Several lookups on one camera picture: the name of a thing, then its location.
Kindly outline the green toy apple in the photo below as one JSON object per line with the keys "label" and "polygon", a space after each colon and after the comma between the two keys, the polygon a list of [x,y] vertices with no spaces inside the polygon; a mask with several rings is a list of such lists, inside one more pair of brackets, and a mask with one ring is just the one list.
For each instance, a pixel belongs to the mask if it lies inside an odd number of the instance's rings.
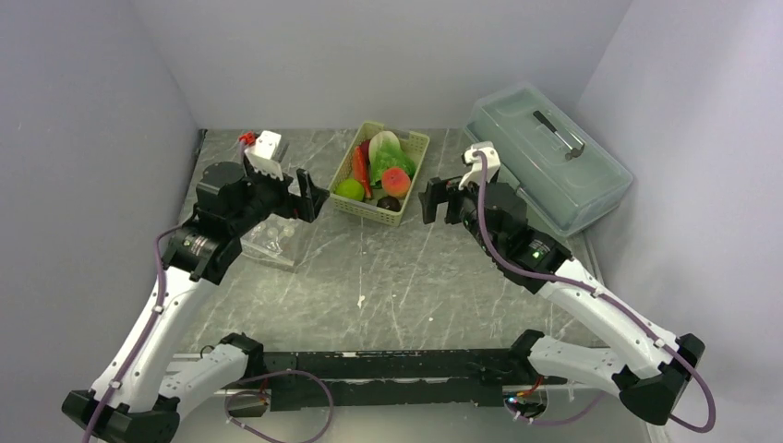
{"label": "green toy apple", "polygon": [[366,196],[364,186],[354,178],[346,178],[334,189],[334,194],[342,198],[363,202]]}

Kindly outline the orange peach toy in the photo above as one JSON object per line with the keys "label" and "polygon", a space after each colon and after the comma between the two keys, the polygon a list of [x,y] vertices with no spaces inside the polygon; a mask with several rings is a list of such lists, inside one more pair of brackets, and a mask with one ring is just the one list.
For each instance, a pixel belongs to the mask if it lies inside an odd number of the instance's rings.
{"label": "orange peach toy", "polygon": [[387,195],[395,198],[405,198],[411,187],[410,177],[400,167],[392,167],[384,171],[380,182]]}

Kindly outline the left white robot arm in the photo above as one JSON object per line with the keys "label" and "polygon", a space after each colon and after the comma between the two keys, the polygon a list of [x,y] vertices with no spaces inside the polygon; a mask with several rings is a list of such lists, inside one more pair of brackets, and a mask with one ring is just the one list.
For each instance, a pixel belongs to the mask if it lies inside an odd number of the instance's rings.
{"label": "left white robot arm", "polygon": [[[292,181],[297,193],[289,190]],[[83,440],[169,442],[181,421],[214,391],[251,388],[272,377],[263,345],[232,333],[192,366],[166,373],[201,306],[241,255],[242,237],[276,215],[313,222],[329,197],[309,173],[273,177],[248,163],[217,162],[196,187],[190,216],[154,250],[157,281],[122,347],[89,389],[69,392],[63,413]]]}

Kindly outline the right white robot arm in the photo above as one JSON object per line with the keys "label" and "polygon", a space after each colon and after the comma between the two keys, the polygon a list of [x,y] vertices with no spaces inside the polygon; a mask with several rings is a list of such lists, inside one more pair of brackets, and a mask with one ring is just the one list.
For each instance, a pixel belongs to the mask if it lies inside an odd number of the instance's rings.
{"label": "right white robot arm", "polygon": [[424,223],[445,204],[445,221],[462,225],[508,281],[564,309],[605,344],[587,348],[528,329],[510,347],[512,377],[566,378],[618,398],[648,424],[672,420],[705,344],[622,302],[565,245],[528,223],[526,205],[509,185],[488,183],[483,202],[479,191],[476,184],[459,188],[456,178],[430,180],[419,195]]}

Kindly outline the pale green plastic basket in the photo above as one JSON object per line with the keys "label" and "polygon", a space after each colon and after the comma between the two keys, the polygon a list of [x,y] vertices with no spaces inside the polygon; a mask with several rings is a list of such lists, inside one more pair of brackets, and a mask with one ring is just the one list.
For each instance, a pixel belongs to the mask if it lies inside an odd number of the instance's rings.
{"label": "pale green plastic basket", "polygon": [[399,225],[428,145],[429,137],[422,133],[364,122],[329,186],[336,209],[385,225]]}

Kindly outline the clear dotted zip bag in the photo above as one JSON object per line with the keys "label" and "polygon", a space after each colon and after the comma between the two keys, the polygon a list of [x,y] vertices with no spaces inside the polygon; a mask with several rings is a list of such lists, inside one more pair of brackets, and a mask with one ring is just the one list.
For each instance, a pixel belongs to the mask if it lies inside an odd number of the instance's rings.
{"label": "clear dotted zip bag", "polygon": [[242,255],[265,267],[293,271],[311,234],[306,222],[272,215],[242,236]]}

